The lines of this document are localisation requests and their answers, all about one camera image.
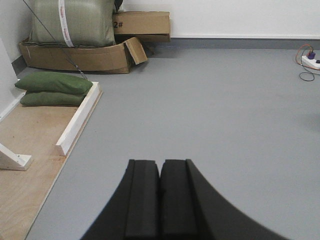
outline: white wall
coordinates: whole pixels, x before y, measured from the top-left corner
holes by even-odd
[[[29,36],[31,13],[22,0],[0,0],[0,6],[0,37],[13,62],[21,55],[18,43]]]
[[[22,94],[22,90],[15,87],[16,73],[0,37],[0,122]]]
[[[169,11],[171,36],[320,39],[319,0],[124,0],[126,11]]]

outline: power strip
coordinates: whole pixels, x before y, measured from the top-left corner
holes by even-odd
[[[307,56],[302,56],[301,60],[303,65],[320,70],[320,63],[316,63],[315,59],[309,59]]]

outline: white wooden beam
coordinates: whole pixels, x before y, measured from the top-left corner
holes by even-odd
[[[15,154],[0,143],[0,169],[26,171],[32,161],[32,156]]]
[[[73,147],[74,143],[77,141],[79,134],[88,121],[88,118],[90,117],[102,94],[99,82],[92,83],[93,85],[88,94],[55,144],[61,156],[66,156],[69,150]]]

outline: wooden platform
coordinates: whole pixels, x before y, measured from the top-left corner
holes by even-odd
[[[82,123],[78,123],[70,150],[101,94],[99,90],[91,105],[85,107],[86,115],[82,117]],[[33,158],[27,171],[0,169],[1,240],[26,238],[70,153],[68,150],[66,156],[61,156],[56,143],[67,134],[65,129],[78,114],[78,107],[24,107],[19,104],[0,123],[0,143],[14,153],[32,155]]]

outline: green pillow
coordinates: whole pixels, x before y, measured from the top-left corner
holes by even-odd
[[[77,76],[60,72],[38,71],[23,77],[14,85],[27,91],[51,91],[86,95],[93,84],[91,81]]]
[[[73,105],[79,106],[84,100],[82,94],[68,94],[63,92],[30,92],[21,98],[20,103],[27,106],[52,106],[52,105]]]

